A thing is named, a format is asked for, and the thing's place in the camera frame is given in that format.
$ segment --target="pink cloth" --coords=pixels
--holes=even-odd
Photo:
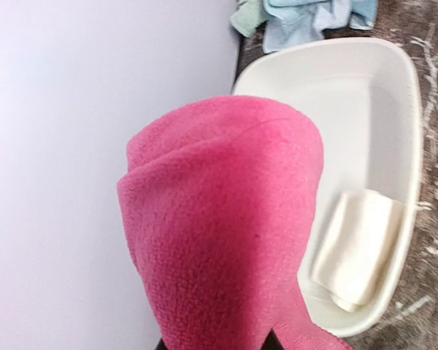
[[[276,101],[190,104],[128,144],[118,184],[131,258],[169,350],[350,349],[296,280],[323,168],[317,128]]]

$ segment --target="towel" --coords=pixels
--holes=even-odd
[[[164,115],[128,144],[128,247],[169,350],[350,349],[315,326],[296,280],[323,145],[276,101],[228,96]]]
[[[324,39],[323,30],[373,29],[377,0],[264,0],[271,15],[266,24],[265,53]]]
[[[230,21],[241,35],[249,37],[268,18],[269,15],[264,11],[263,0],[241,0],[239,8],[230,17]]]

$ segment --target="plastic container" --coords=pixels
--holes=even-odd
[[[418,78],[409,56],[381,39],[332,39],[265,56],[241,74],[234,95],[272,98],[320,129],[325,166],[298,279],[314,323],[339,337],[369,329],[383,315],[412,236],[422,161]],[[371,301],[356,312],[336,306],[310,279],[312,263],[343,190],[365,188],[405,205],[399,233]]]

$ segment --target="pile of cloth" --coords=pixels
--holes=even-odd
[[[377,0],[240,0],[231,24],[251,36],[266,22],[263,51],[271,53],[322,40],[324,29],[373,29],[377,7]]]

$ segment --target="light green cloth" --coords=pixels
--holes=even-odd
[[[268,19],[263,0],[240,0],[239,8],[231,16],[230,21],[241,35],[249,37],[255,33],[260,24]]]

